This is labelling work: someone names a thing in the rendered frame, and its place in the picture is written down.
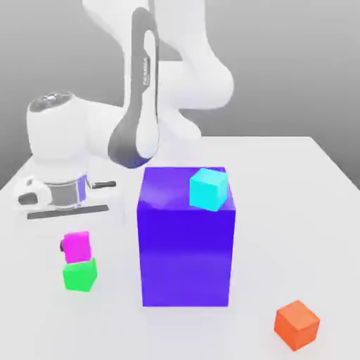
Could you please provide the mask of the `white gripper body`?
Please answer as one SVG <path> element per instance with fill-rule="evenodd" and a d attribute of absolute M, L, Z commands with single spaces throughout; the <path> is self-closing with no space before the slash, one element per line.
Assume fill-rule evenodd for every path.
<path fill-rule="evenodd" d="M 17 216 L 17 229 L 97 229 L 124 225 L 124 209 L 110 204 L 69 210 L 38 210 Z"/>

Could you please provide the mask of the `small magenta cube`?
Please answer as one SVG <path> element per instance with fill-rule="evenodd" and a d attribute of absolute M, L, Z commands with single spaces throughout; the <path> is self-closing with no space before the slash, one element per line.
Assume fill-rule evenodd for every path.
<path fill-rule="evenodd" d="M 87 262 L 91 259 L 92 253 L 88 231 L 67 233 L 60 244 L 65 254 L 65 261 L 68 264 Z"/>

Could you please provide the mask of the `small green cube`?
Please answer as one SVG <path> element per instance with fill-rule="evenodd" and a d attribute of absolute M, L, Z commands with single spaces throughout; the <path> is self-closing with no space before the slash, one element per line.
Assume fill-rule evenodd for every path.
<path fill-rule="evenodd" d="M 67 290 L 89 292 L 97 279 L 96 259 L 86 262 L 66 264 L 63 269 L 63 280 Z"/>

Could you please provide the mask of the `small cyan cube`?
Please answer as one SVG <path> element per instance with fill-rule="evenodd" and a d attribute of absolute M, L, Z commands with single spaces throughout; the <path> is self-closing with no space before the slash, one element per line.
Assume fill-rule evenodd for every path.
<path fill-rule="evenodd" d="M 228 198 L 228 185 L 226 172 L 200 168 L 189 180 L 189 205 L 218 211 Z"/>

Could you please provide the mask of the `small orange cube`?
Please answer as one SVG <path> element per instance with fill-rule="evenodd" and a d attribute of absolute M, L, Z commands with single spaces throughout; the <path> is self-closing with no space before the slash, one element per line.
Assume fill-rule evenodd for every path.
<path fill-rule="evenodd" d="M 292 351 L 297 351 L 315 341 L 320 321 L 302 301 L 295 300 L 276 311 L 274 331 Z"/>

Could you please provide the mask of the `large purple box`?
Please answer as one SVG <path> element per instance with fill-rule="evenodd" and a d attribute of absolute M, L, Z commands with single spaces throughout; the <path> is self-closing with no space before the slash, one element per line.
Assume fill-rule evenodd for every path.
<path fill-rule="evenodd" d="M 229 303 L 236 206 L 231 187 L 212 212 L 189 205 L 199 167 L 147 167 L 137 205 L 145 307 L 225 307 Z"/>

